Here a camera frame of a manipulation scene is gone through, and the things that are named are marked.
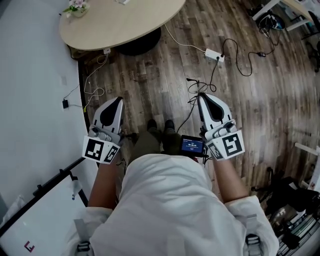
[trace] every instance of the table leg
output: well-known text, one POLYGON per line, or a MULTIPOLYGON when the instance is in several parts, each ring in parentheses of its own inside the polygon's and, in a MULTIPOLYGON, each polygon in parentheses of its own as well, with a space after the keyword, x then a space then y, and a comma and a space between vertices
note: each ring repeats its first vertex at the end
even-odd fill
POLYGON ((294 29, 296 29, 297 27, 300 27, 300 26, 302 26, 302 25, 304 25, 304 24, 307 24, 308 22, 309 22, 309 20, 307 20, 307 19, 300 20, 299 22, 297 22, 297 23, 295 23, 295 24, 293 24, 293 25, 291 25, 291 26, 288 26, 285 30, 286 30, 286 31, 294 30, 294 29))
POLYGON ((274 7, 277 3, 279 3, 280 0, 271 0, 270 2, 268 2, 260 11, 258 11, 253 17, 252 19, 254 21, 256 21, 262 14, 266 13, 267 11, 269 11, 272 7, 274 7))
POLYGON ((161 27, 131 42, 116 46, 115 49, 124 55, 144 54, 157 45, 161 37, 161 27))

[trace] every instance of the round table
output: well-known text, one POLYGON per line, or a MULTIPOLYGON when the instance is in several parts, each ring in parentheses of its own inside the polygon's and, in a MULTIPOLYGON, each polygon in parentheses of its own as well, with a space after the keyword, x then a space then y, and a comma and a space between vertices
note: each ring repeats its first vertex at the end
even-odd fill
POLYGON ((135 52, 134 47, 143 42, 149 44, 143 47, 150 47, 149 41, 152 46, 160 38, 160 27, 176 15, 185 2, 130 0, 124 5, 115 0, 90 0, 90 9, 83 17, 67 18, 66 13, 62 14, 59 32, 62 40, 75 49, 93 51, 126 44, 126 49, 135 52))

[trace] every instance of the white shirt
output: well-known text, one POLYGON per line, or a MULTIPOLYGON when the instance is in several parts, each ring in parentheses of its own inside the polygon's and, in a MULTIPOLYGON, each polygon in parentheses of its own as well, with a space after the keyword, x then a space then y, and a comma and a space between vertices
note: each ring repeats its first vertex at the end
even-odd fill
MULTIPOLYGON (((192 159, 148 154, 128 166, 113 212, 88 207, 79 217, 95 256, 241 256, 246 227, 239 220, 257 215, 264 256, 275 256, 279 242, 258 198, 223 204, 211 189, 192 159)), ((73 223, 63 255, 77 255, 79 240, 73 223)))

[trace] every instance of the cable plug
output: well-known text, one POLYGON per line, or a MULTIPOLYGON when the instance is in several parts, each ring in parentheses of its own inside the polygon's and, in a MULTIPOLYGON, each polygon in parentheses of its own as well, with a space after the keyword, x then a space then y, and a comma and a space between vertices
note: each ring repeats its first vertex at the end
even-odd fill
POLYGON ((190 81, 195 81, 195 82, 198 82, 197 80, 194 80, 194 79, 190 79, 190 78, 186 78, 186 80, 187 80, 188 82, 190 82, 190 81))
POLYGON ((266 57, 267 56, 264 52, 258 52, 257 54, 259 57, 266 57))

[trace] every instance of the small screen display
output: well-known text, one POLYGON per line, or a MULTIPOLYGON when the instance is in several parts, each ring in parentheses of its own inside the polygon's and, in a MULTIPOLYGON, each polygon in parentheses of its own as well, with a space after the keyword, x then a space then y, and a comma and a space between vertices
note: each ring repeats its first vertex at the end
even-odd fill
POLYGON ((182 150, 195 152, 195 153, 202 153, 203 150, 203 142, 199 140, 192 140, 183 138, 182 141, 182 150))

